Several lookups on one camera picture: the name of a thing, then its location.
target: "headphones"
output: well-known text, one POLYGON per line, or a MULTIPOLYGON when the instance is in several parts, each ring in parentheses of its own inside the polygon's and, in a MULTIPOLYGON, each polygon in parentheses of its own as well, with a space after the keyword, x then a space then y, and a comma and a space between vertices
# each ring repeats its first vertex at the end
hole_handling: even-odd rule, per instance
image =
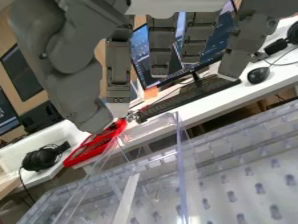
POLYGON ((36 171, 50 168, 57 158, 70 148, 69 142, 64 142, 60 146, 54 144, 45 145, 39 150, 27 153, 21 166, 28 171, 36 171))
POLYGON ((278 39, 269 46, 265 47, 265 52, 270 56, 275 54, 278 51, 287 48, 289 44, 298 45, 298 22, 295 22, 287 30, 286 39, 278 39))

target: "desk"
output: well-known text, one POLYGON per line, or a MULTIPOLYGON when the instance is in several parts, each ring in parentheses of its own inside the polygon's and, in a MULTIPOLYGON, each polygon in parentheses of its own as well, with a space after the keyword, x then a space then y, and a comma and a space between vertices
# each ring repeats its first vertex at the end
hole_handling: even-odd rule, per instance
MULTIPOLYGON (((278 30, 271 35, 267 40, 266 44, 270 44, 273 41, 275 41, 281 37, 286 37, 286 32, 289 29, 289 26, 298 20, 298 17, 287 18, 281 21, 278 25, 278 30)), ((281 57, 290 49, 293 49, 294 46, 290 46, 287 49, 277 53, 274 56, 271 56, 267 60, 273 62, 277 60, 277 58, 281 57)), ((282 58, 278 63, 289 63, 293 61, 297 61, 298 58, 298 50, 293 51, 285 58, 282 58)), ((266 62, 258 62, 255 64, 249 64, 246 67, 243 73, 241 74, 241 81, 242 83, 197 101, 193 101, 192 103, 170 110, 169 112, 178 112, 180 117, 184 123, 184 126, 186 128, 190 128, 207 120, 214 119, 215 117, 221 116, 225 113, 229 113, 230 111, 243 107, 245 105, 250 104, 251 102, 258 101, 262 99, 266 95, 273 94, 274 92, 278 92, 281 89, 295 86, 298 83, 298 64, 293 64, 289 66, 273 66, 270 76, 267 80, 258 84, 251 85, 247 82, 247 72, 251 71, 254 68, 258 67, 267 67, 266 62)), ((177 89, 182 85, 178 84, 169 89, 164 90, 158 93, 157 98, 146 100, 142 104, 140 104, 134 109, 140 109, 145 105, 149 105, 152 102, 158 100, 161 97, 166 96, 174 89, 177 89)), ((136 122, 132 122, 128 125, 128 130, 132 129, 138 125, 136 122)), ((141 141, 142 143, 150 141, 154 139, 156 136, 160 136, 166 133, 166 130, 161 130, 158 133, 146 135, 141 141)), ((92 162, 94 162, 98 159, 98 157, 92 158, 90 160, 82 162, 74 168, 80 168, 82 166, 86 166, 92 162)))

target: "clear acrylic box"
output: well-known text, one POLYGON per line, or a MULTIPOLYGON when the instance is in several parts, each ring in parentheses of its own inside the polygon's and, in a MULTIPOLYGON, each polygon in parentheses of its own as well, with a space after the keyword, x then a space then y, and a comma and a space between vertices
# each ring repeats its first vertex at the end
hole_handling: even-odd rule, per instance
POLYGON ((165 114, 124 131, 85 179, 44 195, 20 223, 166 224, 186 219, 184 167, 180 164, 188 142, 177 113, 165 114), (158 137, 165 130, 176 133, 174 149, 129 162, 124 146, 136 144, 148 133, 158 137), (114 154, 126 159, 126 164, 105 170, 114 154))
POLYGON ((21 224, 297 223, 298 101, 192 140, 166 114, 110 148, 85 180, 45 194, 21 224), (105 170, 116 151, 128 158, 124 145, 162 130, 176 133, 172 147, 105 170))

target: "computer monitor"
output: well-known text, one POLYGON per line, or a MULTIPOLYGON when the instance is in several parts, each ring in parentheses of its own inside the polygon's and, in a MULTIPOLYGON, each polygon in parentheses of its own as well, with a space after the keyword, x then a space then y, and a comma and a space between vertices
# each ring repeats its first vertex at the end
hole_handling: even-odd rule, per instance
POLYGON ((234 27, 233 17, 235 12, 235 4, 234 1, 230 0, 222 8, 214 33, 207 40, 206 48, 201 53, 197 64, 181 63, 180 55, 184 44, 186 13, 180 12, 176 31, 176 43, 173 44, 172 49, 170 71, 165 79, 153 78, 150 75, 148 25, 144 24, 144 26, 134 30, 130 39, 132 64, 134 66, 144 90, 153 86, 161 87, 162 85, 173 82, 176 79, 180 79, 181 77, 192 74, 194 71, 205 68, 221 60, 223 50, 227 47, 229 33, 234 27))
POLYGON ((21 101, 27 101, 43 91, 43 87, 17 45, 15 45, 4 54, 1 63, 21 101))
POLYGON ((21 125, 17 113, 7 98, 7 95, 0 88, 0 135, 4 135, 12 129, 21 125))

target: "lab equipment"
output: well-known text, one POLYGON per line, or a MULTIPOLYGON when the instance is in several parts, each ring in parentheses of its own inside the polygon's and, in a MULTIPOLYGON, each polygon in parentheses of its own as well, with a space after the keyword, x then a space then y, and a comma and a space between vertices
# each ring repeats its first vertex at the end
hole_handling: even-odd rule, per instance
POLYGON ((19 223, 295 223, 297 120, 295 100, 190 142, 165 114, 126 130, 116 148, 164 128, 176 133, 169 148, 112 169, 101 158, 93 175, 48 192, 19 223))
POLYGON ((24 126, 25 132, 28 134, 33 134, 41 131, 44 128, 54 125, 62 120, 64 118, 58 114, 58 111, 56 110, 49 100, 27 111, 19 117, 19 121, 24 126))
POLYGON ((241 80, 235 82, 227 81, 218 78, 217 76, 210 76, 205 79, 194 81, 194 83, 188 84, 181 87, 180 94, 172 96, 170 98, 152 103, 152 105, 145 106, 136 113, 136 121, 138 123, 145 122, 149 118, 157 116, 161 113, 198 100, 211 94, 238 85, 241 80))
POLYGON ((126 121, 125 119, 120 119, 102 131, 102 133, 89 135, 64 160, 64 166, 72 167, 104 153, 110 141, 114 141, 125 127, 126 121))
MULTIPOLYGON (((225 0, 16 0, 11 26, 23 54, 62 117, 80 130, 100 133, 129 109, 132 15, 149 15, 150 71, 169 74, 177 12, 186 12, 181 59, 199 60, 225 0), (93 51, 106 39, 108 103, 98 99, 102 69, 93 51)), ((273 34, 279 19, 297 13, 298 1, 243 0, 230 32, 218 76, 235 81, 273 34)))

